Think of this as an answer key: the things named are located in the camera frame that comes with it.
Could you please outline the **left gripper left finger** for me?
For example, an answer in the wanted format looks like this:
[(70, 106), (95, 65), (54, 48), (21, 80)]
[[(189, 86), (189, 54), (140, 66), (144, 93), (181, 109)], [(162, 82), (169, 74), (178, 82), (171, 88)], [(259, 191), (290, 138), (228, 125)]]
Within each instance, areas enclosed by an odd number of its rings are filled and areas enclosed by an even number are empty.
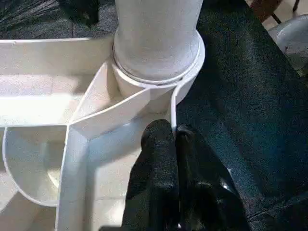
[(129, 231), (171, 231), (179, 222), (179, 178), (170, 123), (151, 122), (128, 182), (122, 227)]

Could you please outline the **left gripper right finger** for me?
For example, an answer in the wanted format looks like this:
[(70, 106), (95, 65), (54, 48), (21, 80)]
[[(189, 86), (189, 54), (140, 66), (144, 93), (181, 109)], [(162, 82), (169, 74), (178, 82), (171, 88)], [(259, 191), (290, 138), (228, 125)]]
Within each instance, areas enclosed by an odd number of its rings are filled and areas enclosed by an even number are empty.
[(202, 134), (189, 125), (176, 131), (180, 224), (185, 231), (249, 231), (240, 195), (228, 169)]

